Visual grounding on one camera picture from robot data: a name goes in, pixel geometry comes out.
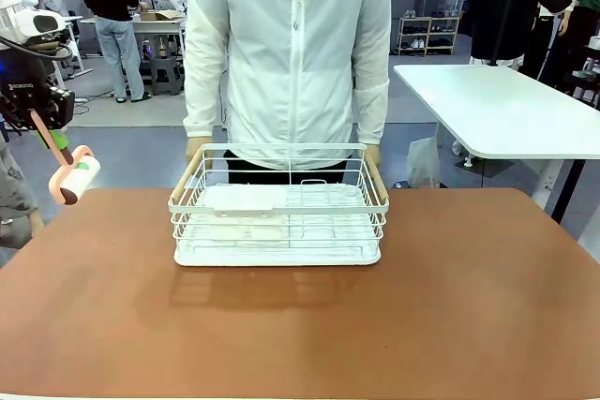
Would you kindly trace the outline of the person's right hand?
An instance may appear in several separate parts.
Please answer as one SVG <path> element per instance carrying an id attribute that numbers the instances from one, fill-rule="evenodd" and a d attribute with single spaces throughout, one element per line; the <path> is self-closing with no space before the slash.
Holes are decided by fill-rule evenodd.
<path id="1" fill-rule="evenodd" d="M 186 158 L 192 171 L 198 169 L 201 164 L 206 170 L 212 169 L 214 152 L 210 149 L 202 150 L 203 146 L 212 143 L 212 137 L 189 137 L 187 139 Z"/>

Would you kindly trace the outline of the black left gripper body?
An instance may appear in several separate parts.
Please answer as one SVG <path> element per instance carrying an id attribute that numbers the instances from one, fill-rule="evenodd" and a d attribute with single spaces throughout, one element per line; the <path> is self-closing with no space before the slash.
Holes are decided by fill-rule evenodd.
<path id="1" fill-rule="evenodd" d="M 50 85 L 40 58 L 27 54 L 1 55 L 1 115 L 17 128 L 37 129 L 35 111 L 52 128 Z"/>

